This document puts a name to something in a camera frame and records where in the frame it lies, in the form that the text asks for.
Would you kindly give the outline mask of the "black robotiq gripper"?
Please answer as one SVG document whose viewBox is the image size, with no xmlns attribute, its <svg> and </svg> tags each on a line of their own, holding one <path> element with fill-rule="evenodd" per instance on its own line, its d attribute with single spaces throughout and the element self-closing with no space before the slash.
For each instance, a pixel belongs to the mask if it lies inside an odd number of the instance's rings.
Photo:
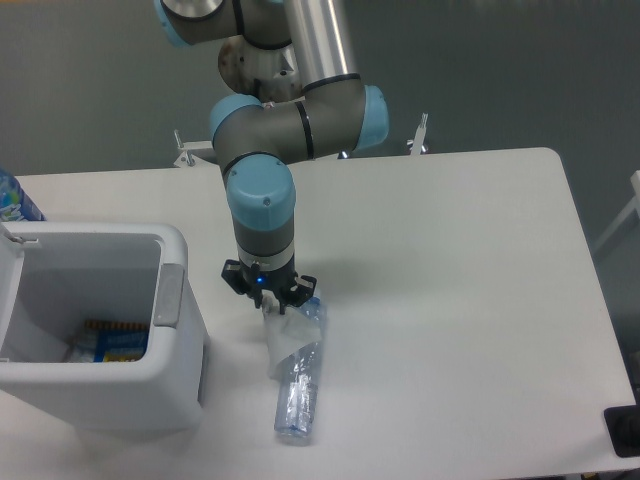
<svg viewBox="0 0 640 480">
<path fill-rule="evenodd" d="M 251 299 L 256 308 L 262 306 L 263 290 L 272 292 L 278 299 L 280 315 L 284 315 L 289 306 L 301 307 L 314 296 L 316 289 L 316 278 L 298 276 L 294 262 L 263 271 L 257 263 L 247 266 L 239 260 L 227 259 L 221 277 L 236 294 Z"/>
</svg>

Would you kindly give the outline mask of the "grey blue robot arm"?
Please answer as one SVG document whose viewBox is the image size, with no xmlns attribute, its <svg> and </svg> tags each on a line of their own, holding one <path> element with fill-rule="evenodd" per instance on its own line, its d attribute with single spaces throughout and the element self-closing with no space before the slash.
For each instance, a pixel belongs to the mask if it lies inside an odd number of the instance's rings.
<svg viewBox="0 0 640 480">
<path fill-rule="evenodd" d="M 300 92 L 289 101 L 251 92 L 218 101 L 211 142 L 233 221 L 238 256 L 222 278 L 281 309 L 312 298 L 317 281 L 295 269 L 296 190 L 290 165 L 381 144 L 389 133 L 382 91 L 358 72 L 340 1 L 158 1 L 169 41 L 194 46 L 239 37 L 262 53 L 290 52 Z"/>
</svg>

